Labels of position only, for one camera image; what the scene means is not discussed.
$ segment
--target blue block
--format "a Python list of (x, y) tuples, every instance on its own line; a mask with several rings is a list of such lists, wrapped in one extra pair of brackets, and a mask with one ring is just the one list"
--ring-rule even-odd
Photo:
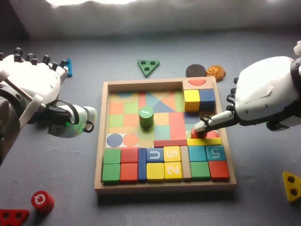
[(223, 146), (206, 146), (208, 161), (226, 160), (225, 150)]
[(190, 161), (207, 161), (205, 146), (188, 146)]
[(198, 122), (200, 122), (199, 113), (184, 112), (184, 120), (185, 120), (185, 125), (197, 124)]
[(215, 94), (213, 89), (200, 89), (199, 98), (201, 100), (199, 105), (200, 111), (212, 111), (215, 108)]
[(72, 63), (71, 63), (71, 59), (67, 59), (66, 62), (69, 62), (67, 65), (65, 65), (69, 70), (68, 70), (68, 74), (67, 77), (72, 77)]
[(138, 181), (146, 182), (146, 148), (138, 149)]
[(147, 163), (164, 162), (163, 147), (147, 148), (146, 162)]

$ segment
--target triangle block with holes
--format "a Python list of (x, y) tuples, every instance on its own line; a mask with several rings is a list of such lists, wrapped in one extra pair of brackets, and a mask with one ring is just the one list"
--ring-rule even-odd
[(158, 61), (158, 60), (138, 60), (137, 62), (146, 78), (149, 77), (149, 75), (160, 64), (160, 61)]
[(284, 171), (282, 173), (287, 200), (293, 202), (301, 197), (301, 178)]
[(0, 209), (0, 225), (20, 226), (28, 217), (28, 210)]

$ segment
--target dark blue block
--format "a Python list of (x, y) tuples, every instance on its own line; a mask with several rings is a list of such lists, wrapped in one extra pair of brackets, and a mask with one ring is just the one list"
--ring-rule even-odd
[(146, 182), (146, 148), (138, 149), (138, 181)]
[(147, 148), (146, 162), (147, 163), (164, 162), (163, 147)]
[(200, 89), (199, 98), (201, 103), (199, 105), (200, 111), (212, 111), (215, 108), (215, 94), (213, 89)]
[(185, 125), (197, 124), (198, 122), (200, 122), (199, 113), (184, 112), (184, 120), (185, 120)]
[(71, 59), (67, 59), (66, 62), (68, 62), (67, 65), (65, 65), (69, 70), (68, 70), (68, 74), (67, 77), (72, 77), (72, 64), (71, 64)]

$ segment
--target block with number 5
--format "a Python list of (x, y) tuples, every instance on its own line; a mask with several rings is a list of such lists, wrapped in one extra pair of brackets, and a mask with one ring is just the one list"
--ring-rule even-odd
[(164, 161), (181, 161), (181, 152), (179, 146), (164, 147)]
[(226, 160), (226, 155), (223, 146), (206, 146), (206, 154), (208, 161), (223, 161)]
[(164, 163), (165, 180), (182, 180), (182, 165), (180, 162)]

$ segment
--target gray table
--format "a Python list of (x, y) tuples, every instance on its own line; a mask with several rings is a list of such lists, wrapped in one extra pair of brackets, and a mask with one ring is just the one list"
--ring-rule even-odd
[[(218, 83), (222, 107), (235, 87), (234, 77), (250, 64), (273, 56), (296, 58), (301, 35), (291, 31), (228, 31), (204, 34), (148, 35), (102, 40), (1, 43), (10, 53), (22, 47), (39, 60), (70, 57), (74, 76), (63, 83), (60, 98), (101, 109), (104, 81), (144, 79), (136, 61), (158, 59), (149, 79), (185, 76), (190, 64), (219, 64), (227, 75)], [(238, 181), (234, 193), (113, 196), (94, 191), (99, 120), (91, 134), (52, 137), (27, 125), (0, 167), (0, 208), (28, 209), (25, 225), (43, 226), (299, 226), (301, 209), (286, 201), (282, 172), (301, 176), (301, 127), (273, 133), (265, 125), (227, 129)], [(31, 196), (46, 190), (55, 208), (36, 215)]]

